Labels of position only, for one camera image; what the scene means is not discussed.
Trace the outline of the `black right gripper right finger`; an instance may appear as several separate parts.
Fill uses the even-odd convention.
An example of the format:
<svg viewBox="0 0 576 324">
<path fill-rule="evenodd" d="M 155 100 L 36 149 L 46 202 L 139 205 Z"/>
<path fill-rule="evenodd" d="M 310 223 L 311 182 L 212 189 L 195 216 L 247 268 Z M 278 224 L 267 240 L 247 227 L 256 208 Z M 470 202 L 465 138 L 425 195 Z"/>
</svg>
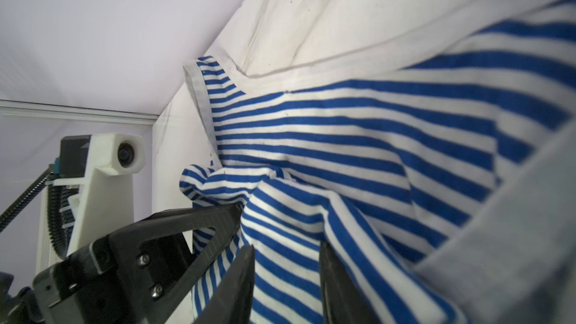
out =
<svg viewBox="0 0 576 324">
<path fill-rule="evenodd" d="M 324 323 L 379 323 L 364 296 L 347 274 L 328 242 L 319 251 L 319 276 Z"/>
</svg>

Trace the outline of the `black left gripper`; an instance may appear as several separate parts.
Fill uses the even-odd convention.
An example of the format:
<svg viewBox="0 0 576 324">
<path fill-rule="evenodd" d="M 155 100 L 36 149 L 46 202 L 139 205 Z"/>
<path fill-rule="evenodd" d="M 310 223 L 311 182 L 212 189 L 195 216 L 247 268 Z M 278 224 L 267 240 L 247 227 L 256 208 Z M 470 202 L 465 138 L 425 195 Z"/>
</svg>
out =
<svg viewBox="0 0 576 324">
<path fill-rule="evenodd" d="M 171 209 L 121 228 L 38 274 L 10 295 L 1 274 L 2 323 L 165 323 L 239 231 L 239 204 Z M 212 229 L 200 253 L 187 232 Z"/>
</svg>

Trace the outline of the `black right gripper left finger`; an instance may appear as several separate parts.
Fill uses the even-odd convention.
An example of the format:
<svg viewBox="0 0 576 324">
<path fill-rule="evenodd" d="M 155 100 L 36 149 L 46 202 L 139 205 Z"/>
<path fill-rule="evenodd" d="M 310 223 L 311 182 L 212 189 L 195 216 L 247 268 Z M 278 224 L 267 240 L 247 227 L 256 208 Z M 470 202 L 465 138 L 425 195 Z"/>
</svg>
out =
<svg viewBox="0 0 576 324">
<path fill-rule="evenodd" d="M 201 323 L 249 323 L 254 297 L 255 250 L 240 249 L 214 295 L 194 321 Z"/>
</svg>

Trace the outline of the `blue white striped tank top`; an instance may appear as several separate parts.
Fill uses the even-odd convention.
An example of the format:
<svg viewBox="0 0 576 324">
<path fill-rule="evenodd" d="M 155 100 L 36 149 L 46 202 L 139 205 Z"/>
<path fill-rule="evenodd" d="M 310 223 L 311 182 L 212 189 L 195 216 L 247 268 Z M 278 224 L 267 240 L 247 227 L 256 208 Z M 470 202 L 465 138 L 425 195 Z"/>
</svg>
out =
<svg viewBox="0 0 576 324">
<path fill-rule="evenodd" d="M 243 209 L 192 288 L 199 318 L 240 249 L 255 251 L 250 323 L 321 323 L 329 243 L 384 323 L 467 323 L 412 267 L 575 119 L 575 0 L 490 25 L 375 79 L 251 94 L 216 58 L 191 66 L 220 168 L 187 166 L 196 209 Z"/>
</svg>

